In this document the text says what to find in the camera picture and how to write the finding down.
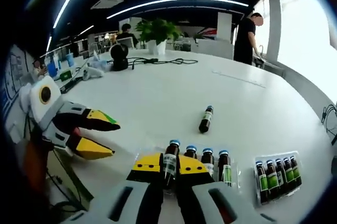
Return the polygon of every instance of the white flower pot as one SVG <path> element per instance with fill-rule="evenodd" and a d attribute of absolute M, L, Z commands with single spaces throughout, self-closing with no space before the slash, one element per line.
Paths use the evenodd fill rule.
<path fill-rule="evenodd" d="M 165 55 L 166 40 L 156 45 L 155 40 L 147 42 L 146 47 L 151 55 Z"/>

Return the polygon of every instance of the black t-shirt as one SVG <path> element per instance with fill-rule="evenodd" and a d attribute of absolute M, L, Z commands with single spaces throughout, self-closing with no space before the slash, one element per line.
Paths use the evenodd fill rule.
<path fill-rule="evenodd" d="M 235 41 L 235 50 L 244 50 L 248 52 L 252 51 L 252 45 L 248 38 L 248 32 L 253 32 L 255 35 L 255 24 L 252 20 L 246 18 L 239 24 L 239 30 L 237 31 L 237 37 Z"/>
<path fill-rule="evenodd" d="M 122 38 L 127 38 L 127 37 L 132 37 L 133 46 L 136 47 L 136 45 L 137 45 L 137 43 L 138 43 L 138 40 L 137 40 L 137 38 L 135 37 L 135 35 L 132 34 L 132 33 L 123 32 L 123 33 L 119 34 L 119 35 L 117 36 L 116 39 L 122 39 Z"/>

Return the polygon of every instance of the brown glass bottle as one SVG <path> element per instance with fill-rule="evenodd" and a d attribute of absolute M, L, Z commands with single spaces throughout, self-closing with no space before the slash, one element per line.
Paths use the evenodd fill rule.
<path fill-rule="evenodd" d="M 219 152 L 219 181 L 225 182 L 226 185 L 232 186 L 232 168 L 231 159 L 227 150 Z"/>
<path fill-rule="evenodd" d="M 196 147 L 193 145 L 187 146 L 184 156 L 196 159 Z"/>
<path fill-rule="evenodd" d="M 291 167 L 293 168 L 294 172 L 294 179 L 296 181 L 296 185 L 300 186 L 302 184 L 302 179 L 299 171 L 299 167 L 297 165 L 297 161 L 294 156 L 290 157 Z"/>
<path fill-rule="evenodd" d="M 201 162 L 205 165 L 206 170 L 210 173 L 211 177 L 214 174 L 214 157 L 211 148 L 205 148 L 202 151 Z"/>
<path fill-rule="evenodd" d="M 202 117 L 202 120 L 199 125 L 199 131 L 201 133 L 205 133 L 209 130 L 210 125 L 211 125 L 212 116 L 213 116 L 213 110 L 214 109 L 212 106 L 207 107 L 205 114 Z"/>
<path fill-rule="evenodd" d="M 171 189 L 177 171 L 179 140 L 171 140 L 163 156 L 164 189 Z"/>
<path fill-rule="evenodd" d="M 259 177 L 260 202 L 266 204 L 269 201 L 268 181 L 261 161 L 256 162 L 256 170 Z"/>
<path fill-rule="evenodd" d="M 291 167 L 291 163 L 288 157 L 283 158 L 283 161 L 284 161 L 285 178 L 288 183 L 289 191 L 292 191 L 297 187 L 296 180 L 294 179 L 293 168 Z"/>
<path fill-rule="evenodd" d="M 277 199 L 280 195 L 280 185 L 279 180 L 277 179 L 277 173 L 272 160 L 267 161 L 267 181 L 270 199 Z"/>
<path fill-rule="evenodd" d="M 282 160 L 280 158 L 276 159 L 275 162 L 276 162 L 277 179 L 279 180 L 280 186 L 280 194 L 283 195 L 289 192 L 288 183 L 285 177 L 285 170 L 282 165 Z"/>

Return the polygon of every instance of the potted plant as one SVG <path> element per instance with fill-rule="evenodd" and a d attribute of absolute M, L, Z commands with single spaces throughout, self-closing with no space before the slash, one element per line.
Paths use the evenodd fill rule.
<path fill-rule="evenodd" d="M 181 34 L 173 23 L 159 18 L 152 22 L 146 20 L 139 22 L 136 30 L 142 32 L 141 41 L 147 43 L 148 51 L 153 55 L 164 55 L 166 40 L 177 40 Z"/>

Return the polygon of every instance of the white table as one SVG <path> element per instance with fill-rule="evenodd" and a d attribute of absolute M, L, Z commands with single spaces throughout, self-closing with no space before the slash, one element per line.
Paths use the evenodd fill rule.
<path fill-rule="evenodd" d="M 153 57 L 146 50 L 131 50 L 129 56 Z M 111 158 L 74 160 L 72 167 L 84 186 L 93 196 L 104 194 L 126 178 L 140 148 L 165 148 L 178 138 L 185 146 L 228 149 L 241 171 L 241 195 L 253 202 L 254 157 L 298 151 L 302 188 L 258 211 L 279 223 L 299 223 L 331 177 L 333 151 L 315 112 L 280 76 L 209 55 L 168 50 L 165 56 L 179 57 L 199 63 L 136 65 L 134 70 L 129 67 L 81 82 L 65 95 L 104 111 L 121 125 L 112 132 L 82 130 L 116 150 Z M 202 135 L 198 125 L 207 105 L 214 106 L 214 116 L 210 131 Z"/>

